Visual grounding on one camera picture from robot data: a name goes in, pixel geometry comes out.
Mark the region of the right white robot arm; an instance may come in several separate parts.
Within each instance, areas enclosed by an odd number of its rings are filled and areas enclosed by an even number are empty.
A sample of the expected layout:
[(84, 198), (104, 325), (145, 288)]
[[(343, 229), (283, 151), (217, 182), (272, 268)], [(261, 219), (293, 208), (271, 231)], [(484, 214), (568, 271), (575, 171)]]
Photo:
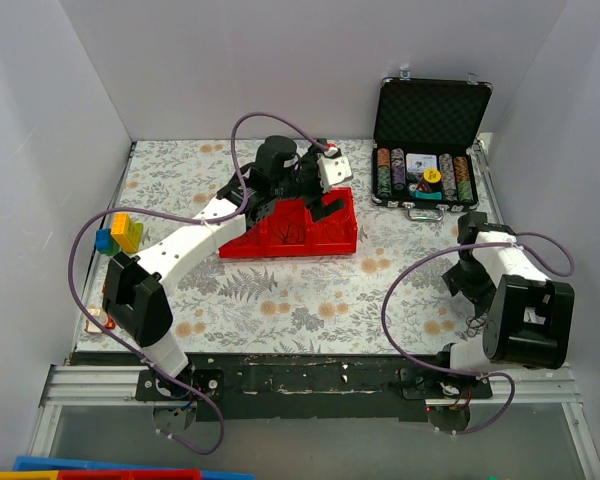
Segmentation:
[(462, 294), (483, 321), (471, 339), (447, 348), (449, 362), (432, 373), (434, 389), (455, 397), (469, 384), (467, 371), (500, 368), (559, 369), (566, 360), (574, 289), (533, 264), (520, 236), (483, 212), (458, 219), (464, 249), (442, 275), (450, 294)]

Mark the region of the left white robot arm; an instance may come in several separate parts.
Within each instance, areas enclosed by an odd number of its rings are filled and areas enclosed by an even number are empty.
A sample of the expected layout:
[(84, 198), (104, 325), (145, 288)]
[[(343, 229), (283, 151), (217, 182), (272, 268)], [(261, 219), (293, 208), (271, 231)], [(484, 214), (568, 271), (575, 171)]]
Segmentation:
[(108, 264), (103, 309), (158, 370), (158, 387), (173, 400), (193, 386), (189, 360), (172, 332), (168, 296), (198, 264), (273, 214), (278, 202), (300, 200), (319, 222), (343, 209), (340, 200), (325, 203), (334, 186), (350, 179), (349, 160), (333, 144), (319, 141), (304, 155), (284, 136), (267, 137), (254, 161), (230, 181), (195, 216), (194, 224), (133, 256), (116, 254)]

